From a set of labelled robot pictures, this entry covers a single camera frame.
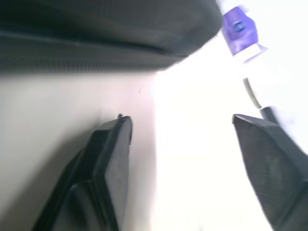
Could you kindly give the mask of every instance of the black fabric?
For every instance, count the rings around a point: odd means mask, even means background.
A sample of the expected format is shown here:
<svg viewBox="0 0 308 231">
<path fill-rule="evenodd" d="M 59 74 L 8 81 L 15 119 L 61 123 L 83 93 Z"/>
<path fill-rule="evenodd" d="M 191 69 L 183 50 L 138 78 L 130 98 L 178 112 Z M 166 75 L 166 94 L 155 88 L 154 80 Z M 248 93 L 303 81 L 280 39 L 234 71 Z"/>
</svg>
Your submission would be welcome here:
<svg viewBox="0 0 308 231">
<path fill-rule="evenodd" d="M 0 70 L 167 68 L 221 26 L 214 0 L 2 1 Z"/>
<path fill-rule="evenodd" d="M 94 130 L 63 172 L 33 231 L 121 230 L 131 135 L 129 117 Z"/>
<path fill-rule="evenodd" d="M 249 180 L 276 231 L 308 230 L 308 157 L 277 124 L 235 115 Z"/>
</svg>

